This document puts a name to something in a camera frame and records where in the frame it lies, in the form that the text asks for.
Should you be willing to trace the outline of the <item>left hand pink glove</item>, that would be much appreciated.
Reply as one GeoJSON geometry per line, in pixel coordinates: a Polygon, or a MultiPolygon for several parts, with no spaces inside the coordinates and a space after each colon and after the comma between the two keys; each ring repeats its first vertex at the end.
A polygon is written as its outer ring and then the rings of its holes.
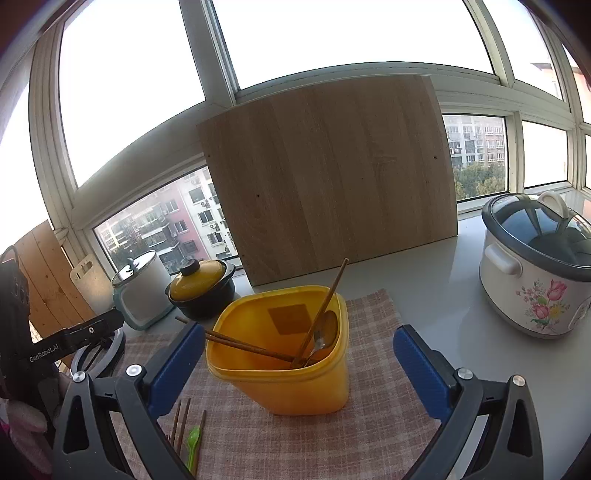
{"type": "Polygon", "coordinates": [[[33,479],[51,479],[51,447],[46,438],[46,415],[35,405],[35,396],[25,386],[13,384],[1,372],[1,426],[19,461],[33,479]]]}

